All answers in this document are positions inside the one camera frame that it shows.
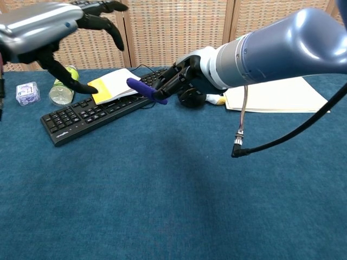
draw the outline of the blue carpet surface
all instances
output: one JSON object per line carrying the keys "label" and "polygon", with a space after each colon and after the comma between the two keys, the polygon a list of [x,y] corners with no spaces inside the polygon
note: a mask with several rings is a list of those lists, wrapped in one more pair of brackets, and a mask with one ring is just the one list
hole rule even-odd
{"label": "blue carpet surface", "polygon": [[[111,71],[81,70],[80,81]],[[54,78],[5,78],[0,259],[346,259],[346,98],[289,142],[233,159],[239,112],[175,96],[55,148],[40,123],[57,109]],[[347,81],[306,79],[327,99]],[[21,107],[16,86],[30,81],[42,100]],[[244,147],[310,116],[248,113]]]}

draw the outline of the purple object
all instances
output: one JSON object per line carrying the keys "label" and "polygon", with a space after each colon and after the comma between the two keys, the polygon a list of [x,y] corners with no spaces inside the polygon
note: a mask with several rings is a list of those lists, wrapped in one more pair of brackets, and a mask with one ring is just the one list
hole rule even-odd
{"label": "purple object", "polygon": [[150,100],[152,100],[154,102],[158,102],[162,105],[166,105],[168,103],[167,99],[157,100],[157,99],[153,98],[153,93],[155,93],[156,90],[154,88],[151,88],[150,86],[146,85],[145,83],[143,83],[141,81],[138,81],[138,80],[133,79],[133,78],[129,78],[126,80],[126,83],[128,84],[128,86],[130,88],[136,90],[138,93],[146,96],[147,98],[149,98]]}

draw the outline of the black cable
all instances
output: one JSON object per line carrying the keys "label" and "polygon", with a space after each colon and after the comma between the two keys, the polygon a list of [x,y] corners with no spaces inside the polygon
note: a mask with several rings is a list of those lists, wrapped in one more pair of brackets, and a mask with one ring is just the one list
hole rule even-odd
{"label": "black cable", "polygon": [[[130,72],[133,72],[134,70],[137,70],[137,69],[138,69],[139,67],[141,67],[141,66],[144,66],[144,67],[146,67],[147,69],[151,70],[153,73],[155,73],[154,70],[152,70],[150,67],[146,66],[145,64],[140,64],[140,65],[137,66],[135,69],[130,70]],[[156,105],[156,102],[154,102],[154,103],[152,104],[151,107],[142,107],[142,108],[140,108],[140,109],[150,109],[150,108],[154,107],[155,105]]]}
{"label": "black cable", "polygon": [[265,149],[269,149],[273,146],[282,144],[289,139],[294,138],[304,130],[308,129],[314,123],[316,123],[323,115],[325,115],[333,106],[335,106],[345,95],[347,94],[347,83],[312,117],[310,117],[306,122],[304,122],[301,126],[293,130],[292,132],[286,134],[285,136],[269,142],[265,145],[261,145],[254,148],[245,148],[241,149],[241,145],[234,144],[232,157],[237,158],[245,155],[249,155],[251,153],[260,152]]}

